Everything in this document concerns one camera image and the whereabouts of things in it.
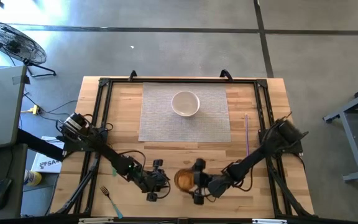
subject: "metal stand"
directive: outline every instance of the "metal stand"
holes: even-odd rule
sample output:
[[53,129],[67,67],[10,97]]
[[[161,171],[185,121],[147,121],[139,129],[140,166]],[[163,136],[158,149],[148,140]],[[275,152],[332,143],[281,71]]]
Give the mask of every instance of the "metal stand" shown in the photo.
[[[349,115],[351,115],[352,111],[356,111],[355,109],[357,108],[358,108],[358,97],[348,102],[348,104],[344,105],[342,108],[339,108],[334,113],[331,113],[323,117],[323,120],[326,123],[331,123],[336,118],[340,118],[342,120],[342,124],[346,132],[346,137],[347,140],[349,141],[349,144],[351,145],[353,156],[358,168],[358,147],[355,140],[356,136],[352,132],[351,125],[349,124]],[[349,175],[344,175],[343,180],[345,182],[348,182],[350,180],[358,180],[358,172]]]
[[[45,76],[50,76],[50,75],[52,75],[52,76],[56,76],[56,72],[55,72],[54,70],[49,69],[49,68],[45,68],[45,67],[40,66],[40,65],[36,65],[36,64],[34,64],[34,63],[30,62],[30,61],[29,61],[29,60],[27,60],[27,59],[25,59],[25,60],[23,61],[23,63],[24,63],[24,65],[26,65],[26,66],[27,66],[27,70],[29,71],[29,73],[30,73],[31,77],[45,77]],[[46,71],[50,71],[50,72],[52,72],[52,73],[41,74],[41,75],[34,75],[34,74],[31,72],[31,70],[30,70],[29,66],[39,67],[39,68],[42,68],[42,69],[44,69],[44,70],[46,70]]]

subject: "computer mouse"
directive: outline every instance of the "computer mouse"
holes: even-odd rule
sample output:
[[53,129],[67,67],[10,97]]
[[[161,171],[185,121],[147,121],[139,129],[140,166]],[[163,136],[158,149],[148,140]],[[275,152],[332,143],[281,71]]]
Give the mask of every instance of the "computer mouse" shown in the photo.
[[6,205],[7,195],[11,186],[12,180],[5,178],[0,180],[0,209],[3,209]]

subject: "fork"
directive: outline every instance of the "fork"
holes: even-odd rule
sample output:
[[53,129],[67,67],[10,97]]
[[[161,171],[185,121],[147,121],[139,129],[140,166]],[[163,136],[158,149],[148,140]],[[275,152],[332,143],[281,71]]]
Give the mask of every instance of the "fork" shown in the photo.
[[111,202],[113,208],[115,209],[118,218],[123,218],[123,215],[122,215],[122,213],[118,210],[117,205],[116,205],[114,202],[112,202],[112,200],[111,200],[111,198],[110,198],[110,192],[109,192],[109,190],[108,190],[105,186],[103,186],[103,185],[102,185],[102,187],[100,188],[100,190],[103,192],[103,194],[104,194],[105,196],[107,196],[107,197],[110,199],[110,202]]

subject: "woven placemat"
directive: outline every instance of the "woven placemat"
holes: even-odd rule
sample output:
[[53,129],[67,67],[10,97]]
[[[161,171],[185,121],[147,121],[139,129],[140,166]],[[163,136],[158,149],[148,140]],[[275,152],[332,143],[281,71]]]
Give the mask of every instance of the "woven placemat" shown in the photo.
[[[171,100],[180,91],[200,99],[200,109],[189,118],[172,110]],[[144,83],[139,141],[230,142],[225,84]]]

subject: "wooden tabletop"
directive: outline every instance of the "wooden tabletop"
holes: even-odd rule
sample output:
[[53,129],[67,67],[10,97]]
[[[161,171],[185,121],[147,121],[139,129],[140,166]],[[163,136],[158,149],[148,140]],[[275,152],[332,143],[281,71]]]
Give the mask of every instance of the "wooden tabletop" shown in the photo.
[[[93,112],[99,78],[84,77],[76,107],[77,113],[91,114]],[[269,78],[267,82],[274,118],[281,118],[290,112],[284,81],[281,78]],[[218,174],[230,162],[243,159],[246,155],[246,114],[249,117],[249,149],[250,152],[257,149],[259,145],[257,131],[260,128],[253,85],[226,84],[232,142],[139,142],[142,87],[141,83],[114,84],[108,114],[108,122],[114,125],[114,129],[109,132],[108,143],[118,152],[131,149],[142,151],[147,157],[145,169],[148,170],[152,169],[154,159],[163,159],[162,168],[171,178],[172,190],[168,197],[157,202],[148,202],[146,194],[142,194],[133,182],[126,182],[119,176],[113,177],[111,164],[102,157],[92,216],[116,216],[110,201],[99,190],[100,186],[105,185],[110,191],[112,200],[125,217],[273,217],[267,168],[263,161],[254,167],[254,183],[251,191],[243,192],[230,188],[214,203],[205,200],[202,206],[193,204],[191,196],[180,192],[173,183],[176,171],[191,167],[199,157],[206,161],[205,172],[210,174]],[[102,97],[99,122],[106,92],[104,91]],[[262,104],[265,108],[263,93],[261,92],[261,94]],[[132,156],[138,161],[143,160],[138,154]],[[83,157],[83,152],[77,152],[63,161],[51,212],[56,212],[61,208],[78,185]],[[308,212],[313,213],[305,172],[299,158],[293,155],[284,155],[283,164],[288,188],[302,206]],[[248,188],[249,184],[250,175],[248,174],[244,180],[243,188]],[[284,211],[282,193],[280,190],[277,193],[280,208]],[[82,208],[86,204],[87,196],[88,188],[85,189]]]

